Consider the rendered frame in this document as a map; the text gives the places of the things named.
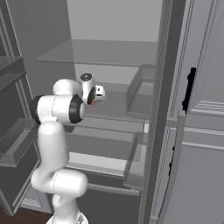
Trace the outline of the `grey curved-edge door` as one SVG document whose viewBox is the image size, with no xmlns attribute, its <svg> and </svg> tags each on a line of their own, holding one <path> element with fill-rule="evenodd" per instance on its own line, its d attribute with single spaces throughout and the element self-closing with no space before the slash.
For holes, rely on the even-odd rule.
<svg viewBox="0 0 224 224">
<path fill-rule="evenodd" d="M 224 116 L 186 116 L 157 224 L 224 224 Z"/>
</svg>

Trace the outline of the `grey fridge door with racks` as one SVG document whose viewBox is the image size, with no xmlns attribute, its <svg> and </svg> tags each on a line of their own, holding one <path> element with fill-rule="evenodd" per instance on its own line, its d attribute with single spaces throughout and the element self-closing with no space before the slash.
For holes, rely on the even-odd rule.
<svg viewBox="0 0 224 224">
<path fill-rule="evenodd" d="M 13 216 L 39 164 L 25 64 L 6 0 L 0 0 L 0 206 Z"/>
</svg>

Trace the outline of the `clear fridge bin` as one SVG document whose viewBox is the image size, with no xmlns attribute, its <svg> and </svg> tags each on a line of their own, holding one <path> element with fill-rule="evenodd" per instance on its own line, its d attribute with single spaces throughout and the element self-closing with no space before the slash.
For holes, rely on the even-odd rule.
<svg viewBox="0 0 224 224">
<path fill-rule="evenodd" d="M 146 149 L 147 134 L 144 132 L 135 133 L 129 158 L 123 172 L 123 184 L 139 191 L 143 189 Z"/>
<path fill-rule="evenodd" d="M 155 79 L 154 66 L 141 65 L 125 93 L 127 116 L 147 119 L 151 117 L 153 86 Z"/>
</svg>

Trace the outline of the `grey panelled fridge door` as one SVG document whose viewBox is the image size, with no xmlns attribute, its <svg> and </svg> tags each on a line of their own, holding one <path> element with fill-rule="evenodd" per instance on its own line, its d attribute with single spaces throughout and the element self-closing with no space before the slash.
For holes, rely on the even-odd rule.
<svg viewBox="0 0 224 224">
<path fill-rule="evenodd" d="M 224 0 L 164 0 L 138 224 L 158 224 L 186 116 L 224 116 Z M 188 110 L 187 75 L 197 69 Z"/>
</svg>

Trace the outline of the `grey open fridge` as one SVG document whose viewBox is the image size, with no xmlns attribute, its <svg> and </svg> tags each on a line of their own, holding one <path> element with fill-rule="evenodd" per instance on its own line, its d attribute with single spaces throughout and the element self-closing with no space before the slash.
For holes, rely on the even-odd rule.
<svg viewBox="0 0 224 224">
<path fill-rule="evenodd" d="M 129 85 L 138 67 L 41 62 L 71 39 L 157 42 L 162 0 L 7 0 L 33 96 L 49 95 L 59 79 L 91 73 L 98 84 Z M 86 118 L 140 122 L 85 116 Z M 119 176 L 94 173 L 90 182 L 117 186 Z"/>
</svg>

